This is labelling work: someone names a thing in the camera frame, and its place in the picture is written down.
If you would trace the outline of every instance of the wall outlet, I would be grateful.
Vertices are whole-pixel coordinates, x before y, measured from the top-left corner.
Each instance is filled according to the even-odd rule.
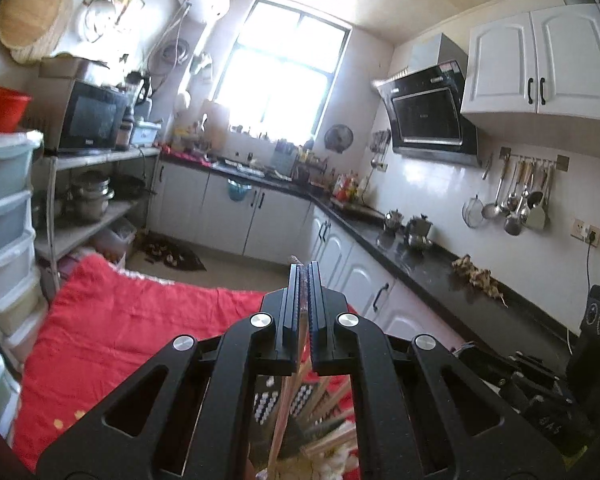
[[[591,224],[587,224],[586,222],[583,222],[577,218],[573,221],[573,225],[571,226],[571,236],[574,238],[586,242],[589,239],[589,234],[591,232],[596,234],[595,238],[593,238],[593,241],[591,242],[591,245],[597,247],[600,243],[600,228]]]

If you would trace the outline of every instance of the microwave oven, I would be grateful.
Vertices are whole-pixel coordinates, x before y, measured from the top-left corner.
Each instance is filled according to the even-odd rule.
[[[476,127],[460,115],[464,76],[455,61],[378,85],[391,124],[394,152],[480,166]]]
[[[72,78],[38,77],[22,125],[41,131],[49,153],[99,153],[115,148],[128,96]]]

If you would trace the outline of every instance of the shelf rack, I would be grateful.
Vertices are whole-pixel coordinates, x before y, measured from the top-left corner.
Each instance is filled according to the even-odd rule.
[[[54,201],[56,198],[56,177],[58,176],[58,171],[131,160],[140,156],[157,156],[159,153],[159,148],[131,148],[126,152],[84,156],[48,156],[44,158],[45,164],[48,165],[45,212],[46,230],[39,230],[36,233],[34,246],[36,253],[49,262],[54,293],[57,294],[58,290],[60,290],[58,275],[58,261],[60,258],[66,256],[71,250],[75,249],[85,240],[88,240],[92,235],[126,214],[138,203],[138,200],[112,200],[109,202],[109,207],[105,215],[97,223],[80,225],[61,218],[58,219],[58,224],[56,225]]]

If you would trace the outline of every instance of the hanging utensil rack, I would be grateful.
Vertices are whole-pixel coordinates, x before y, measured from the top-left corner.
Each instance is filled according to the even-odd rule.
[[[549,164],[553,164],[555,169],[558,171],[569,171],[569,157],[565,155],[558,155],[555,160],[551,160],[550,158],[541,158],[537,156],[529,156],[529,155],[519,155],[517,153],[511,153],[511,148],[506,146],[501,147],[500,149],[500,160],[504,160],[505,158],[513,158],[516,157],[519,160],[526,160],[531,162],[546,162]]]

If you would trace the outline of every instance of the silver screw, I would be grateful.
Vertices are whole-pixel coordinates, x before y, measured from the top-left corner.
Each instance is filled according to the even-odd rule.
[[[342,326],[356,326],[359,322],[360,320],[355,314],[340,314],[338,316],[338,323]]]
[[[265,314],[264,312],[259,312],[251,316],[251,324],[256,326],[257,328],[263,328],[265,326],[269,326],[273,320],[269,314]]]
[[[185,350],[189,350],[189,348],[193,346],[193,343],[194,341],[191,336],[181,335],[180,337],[177,337],[175,339],[175,341],[173,342],[173,347],[178,352],[184,352]]]
[[[433,350],[436,347],[436,340],[427,334],[419,335],[416,338],[416,346],[423,350]]]

